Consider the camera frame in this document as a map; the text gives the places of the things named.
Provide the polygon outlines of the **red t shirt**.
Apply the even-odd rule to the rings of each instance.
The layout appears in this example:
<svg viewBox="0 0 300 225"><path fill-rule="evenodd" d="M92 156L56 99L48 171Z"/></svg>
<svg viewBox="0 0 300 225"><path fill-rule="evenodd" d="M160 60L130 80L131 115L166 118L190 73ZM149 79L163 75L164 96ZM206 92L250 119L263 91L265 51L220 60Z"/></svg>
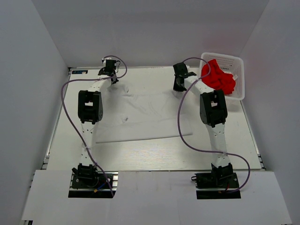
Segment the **red t shirt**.
<svg viewBox="0 0 300 225"><path fill-rule="evenodd" d="M230 95L236 85L233 75L223 72L215 59L208 61L210 74L202 82L215 90L222 90L225 95Z"/></svg>

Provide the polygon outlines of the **white t shirt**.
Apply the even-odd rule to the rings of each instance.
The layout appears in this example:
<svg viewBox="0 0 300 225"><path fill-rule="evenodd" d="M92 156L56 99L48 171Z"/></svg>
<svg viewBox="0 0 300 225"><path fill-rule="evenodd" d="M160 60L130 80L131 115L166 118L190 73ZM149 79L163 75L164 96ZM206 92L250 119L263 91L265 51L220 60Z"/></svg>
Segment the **white t shirt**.
<svg viewBox="0 0 300 225"><path fill-rule="evenodd" d="M104 115L97 143L152 140L192 135L188 116L179 110L182 93L133 93L125 84L109 87L102 97Z"/></svg>

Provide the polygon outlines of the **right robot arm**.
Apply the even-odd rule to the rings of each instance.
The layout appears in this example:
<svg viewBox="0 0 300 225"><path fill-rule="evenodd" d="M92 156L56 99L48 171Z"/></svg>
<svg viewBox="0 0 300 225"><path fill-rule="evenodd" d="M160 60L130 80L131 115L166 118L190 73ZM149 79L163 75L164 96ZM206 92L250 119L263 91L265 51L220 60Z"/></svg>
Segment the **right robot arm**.
<svg viewBox="0 0 300 225"><path fill-rule="evenodd" d="M212 167L212 183L217 187L224 186L233 174L233 167L227 155L225 141L225 121L228 116L225 95L222 90L214 90L198 80L194 72L188 72L185 63L173 65L173 90L178 92L191 91L199 97L200 118L206 126L211 150L215 152Z"/></svg>

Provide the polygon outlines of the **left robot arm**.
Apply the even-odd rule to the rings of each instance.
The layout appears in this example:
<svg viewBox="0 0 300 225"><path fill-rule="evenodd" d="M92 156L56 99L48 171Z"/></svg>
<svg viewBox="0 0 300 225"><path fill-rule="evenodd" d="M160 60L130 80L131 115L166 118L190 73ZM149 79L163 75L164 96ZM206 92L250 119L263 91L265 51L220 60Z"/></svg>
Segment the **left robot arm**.
<svg viewBox="0 0 300 225"><path fill-rule="evenodd" d="M96 144L96 133L99 122L102 120L104 110L102 104L102 95L108 87L118 81L116 76L116 63L111 57L102 59L104 67L100 69L98 78L87 90L81 90L78 94L78 117L81 122L81 135L87 144L82 147L80 163L84 166L94 165L88 153Z"/></svg>

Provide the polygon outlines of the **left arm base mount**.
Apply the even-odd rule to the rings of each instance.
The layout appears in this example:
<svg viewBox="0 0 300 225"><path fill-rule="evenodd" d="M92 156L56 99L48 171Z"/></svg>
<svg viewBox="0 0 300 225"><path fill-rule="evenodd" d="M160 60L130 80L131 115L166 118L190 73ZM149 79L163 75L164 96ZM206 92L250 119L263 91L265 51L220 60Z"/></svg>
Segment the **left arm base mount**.
<svg viewBox="0 0 300 225"><path fill-rule="evenodd" d="M103 174L93 165L72 169L68 198L111 199L116 193L118 173Z"/></svg>

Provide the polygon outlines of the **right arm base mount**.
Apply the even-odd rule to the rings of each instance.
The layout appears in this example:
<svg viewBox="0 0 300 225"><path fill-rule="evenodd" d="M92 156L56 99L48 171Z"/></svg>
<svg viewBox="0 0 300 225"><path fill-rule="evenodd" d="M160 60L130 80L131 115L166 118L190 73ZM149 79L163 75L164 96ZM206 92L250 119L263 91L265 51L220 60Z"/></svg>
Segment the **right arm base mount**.
<svg viewBox="0 0 300 225"><path fill-rule="evenodd" d="M222 199L240 199L240 191L233 192L238 189L239 181L237 174L234 172L229 178L221 179L216 182L210 172L195 173L191 177L191 181L196 186L197 200L222 200Z"/></svg>

